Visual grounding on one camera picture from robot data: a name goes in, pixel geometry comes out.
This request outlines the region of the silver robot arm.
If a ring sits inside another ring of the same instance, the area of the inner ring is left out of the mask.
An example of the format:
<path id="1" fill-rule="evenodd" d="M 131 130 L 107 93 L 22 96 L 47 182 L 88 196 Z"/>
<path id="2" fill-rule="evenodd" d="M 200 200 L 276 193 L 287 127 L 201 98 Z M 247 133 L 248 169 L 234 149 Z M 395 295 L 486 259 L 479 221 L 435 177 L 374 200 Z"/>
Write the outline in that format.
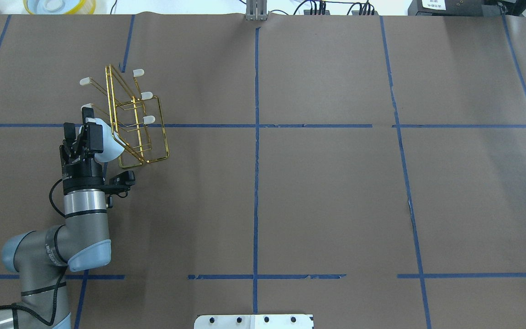
<path id="1" fill-rule="evenodd" d="M 0 305 L 0 329 L 69 329 L 66 271 L 109 264 L 105 178 L 95 160 L 103 151 L 102 125 L 83 107 L 81 131 L 65 123 L 60 146 L 65 223 L 17 235 L 2 249 L 6 268 L 19 273 L 21 299 Z"/>

